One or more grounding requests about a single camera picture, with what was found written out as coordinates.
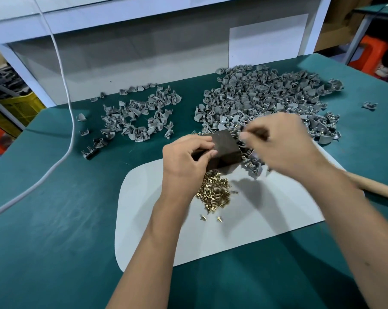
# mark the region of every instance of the wooden handle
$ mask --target wooden handle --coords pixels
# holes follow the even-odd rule
[[[347,171],[343,171],[360,189],[379,194],[388,198],[388,185],[373,181],[371,179],[355,175]]]

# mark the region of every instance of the green table surface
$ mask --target green table surface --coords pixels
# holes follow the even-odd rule
[[[364,14],[371,14],[371,15],[374,14],[377,16],[388,17],[388,7],[385,7],[385,5],[386,4],[363,6],[363,7],[354,9],[353,11],[357,13],[364,13]]]
[[[318,54],[271,63],[280,73],[307,69],[340,79],[323,98],[340,114],[342,134],[325,149],[347,170],[388,184],[388,84]],[[174,109],[176,139],[201,128],[193,120],[216,74],[169,83],[183,99]],[[103,308],[120,276],[114,254],[119,190],[131,169],[161,158],[165,131],[134,143],[120,134],[94,159],[80,153],[102,128],[102,104],[145,100],[153,89],[73,103],[91,135],[45,183],[0,216],[0,308]],[[371,112],[362,103],[378,103]],[[146,124],[144,116],[139,125]],[[36,182],[67,150],[67,105],[43,110],[0,158],[0,205]],[[388,200],[366,194],[388,219]],[[170,308],[366,307],[326,223],[317,223],[174,268]]]

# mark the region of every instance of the yellow crate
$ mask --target yellow crate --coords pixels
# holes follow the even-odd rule
[[[42,109],[46,108],[34,92],[25,96],[18,96],[17,98],[0,100],[0,103],[24,126],[27,126]],[[21,133],[21,130],[15,127],[1,112],[0,128],[14,137]]]

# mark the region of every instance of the dark brown block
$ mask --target dark brown block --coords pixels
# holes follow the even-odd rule
[[[218,152],[217,155],[208,162],[207,171],[230,166],[242,161],[240,148],[228,130],[217,131],[205,135],[210,135],[212,137],[214,149]],[[204,151],[194,152],[193,159],[197,161],[203,153]]]

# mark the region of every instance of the left hand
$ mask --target left hand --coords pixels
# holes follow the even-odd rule
[[[217,154],[211,136],[186,135],[163,148],[163,186],[161,197],[189,205],[203,182],[208,161]],[[191,154],[209,150],[198,161]]]

